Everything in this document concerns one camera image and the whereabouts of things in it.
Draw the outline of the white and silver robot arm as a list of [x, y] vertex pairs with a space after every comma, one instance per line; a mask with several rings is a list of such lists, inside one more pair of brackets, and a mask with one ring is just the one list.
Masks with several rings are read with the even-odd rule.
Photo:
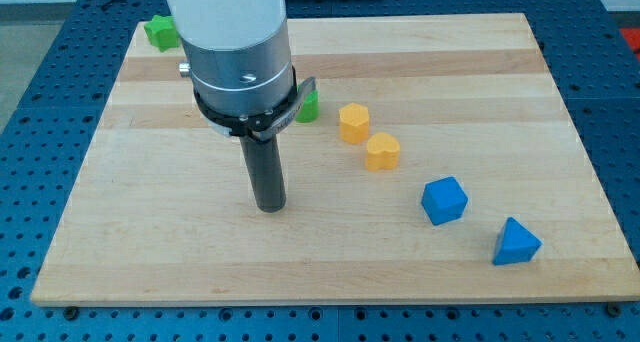
[[285, 0], [167, 0], [198, 101], [227, 116], [279, 105], [294, 85]]

